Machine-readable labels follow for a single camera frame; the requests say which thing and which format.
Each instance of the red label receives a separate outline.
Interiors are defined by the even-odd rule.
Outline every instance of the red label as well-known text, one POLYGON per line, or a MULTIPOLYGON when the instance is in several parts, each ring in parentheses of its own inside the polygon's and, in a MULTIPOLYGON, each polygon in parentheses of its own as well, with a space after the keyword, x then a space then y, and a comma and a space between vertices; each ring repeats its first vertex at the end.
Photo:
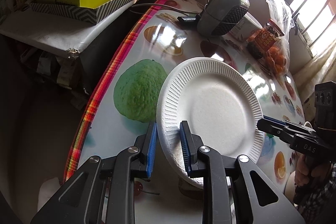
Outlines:
POLYGON ((271 36, 271 34, 263 28, 260 33, 256 35, 254 41, 258 46, 264 51, 267 52, 270 47, 276 42, 276 40, 271 36))

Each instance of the white cloth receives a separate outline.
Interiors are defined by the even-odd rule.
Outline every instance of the white cloth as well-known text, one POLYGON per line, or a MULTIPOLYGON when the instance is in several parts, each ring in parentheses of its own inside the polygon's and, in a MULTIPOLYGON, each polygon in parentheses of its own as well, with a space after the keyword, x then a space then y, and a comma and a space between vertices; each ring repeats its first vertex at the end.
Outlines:
POLYGON ((336 40, 293 75, 306 121, 311 121, 315 117, 315 85, 327 81, 336 81, 335 59, 336 40))
POLYGON ((53 178, 42 183, 39 192, 39 201, 37 203, 37 211, 39 211, 44 204, 53 196, 60 188, 58 178, 53 178))

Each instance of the paper plate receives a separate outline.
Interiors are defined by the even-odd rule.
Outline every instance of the paper plate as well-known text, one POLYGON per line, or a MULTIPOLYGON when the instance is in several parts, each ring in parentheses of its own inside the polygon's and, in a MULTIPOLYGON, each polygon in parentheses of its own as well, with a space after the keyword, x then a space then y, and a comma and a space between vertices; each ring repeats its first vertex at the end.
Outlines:
POLYGON ((253 162, 260 158, 264 133, 256 127, 263 117, 259 102, 244 78, 221 61, 196 57, 175 67, 161 88, 156 117, 168 162, 196 187, 203 187, 203 178, 191 179, 185 172, 181 121, 188 121, 191 133, 222 155, 236 158, 245 154, 253 162))

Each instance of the glass jar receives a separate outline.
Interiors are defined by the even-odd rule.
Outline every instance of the glass jar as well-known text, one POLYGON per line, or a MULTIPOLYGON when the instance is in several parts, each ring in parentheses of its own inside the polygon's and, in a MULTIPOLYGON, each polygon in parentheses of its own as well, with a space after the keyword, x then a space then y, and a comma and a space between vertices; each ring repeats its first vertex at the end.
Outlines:
POLYGON ((249 38, 246 48, 255 58, 260 59, 274 45, 279 42, 285 34, 276 23, 269 19, 263 29, 256 31, 253 37, 249 38))

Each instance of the floor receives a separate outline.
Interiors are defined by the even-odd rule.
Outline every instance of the floor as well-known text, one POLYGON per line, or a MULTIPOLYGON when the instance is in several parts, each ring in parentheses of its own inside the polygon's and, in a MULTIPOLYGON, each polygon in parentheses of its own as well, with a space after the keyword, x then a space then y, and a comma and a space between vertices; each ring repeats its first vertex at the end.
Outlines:
POLYGON ((83 110, 70 104, 71 92, 57 86, 35 92, 17 143, 15 169, 16 213, 24 224, 37 212, 41 184, 63 179, 69 148, 83 110))

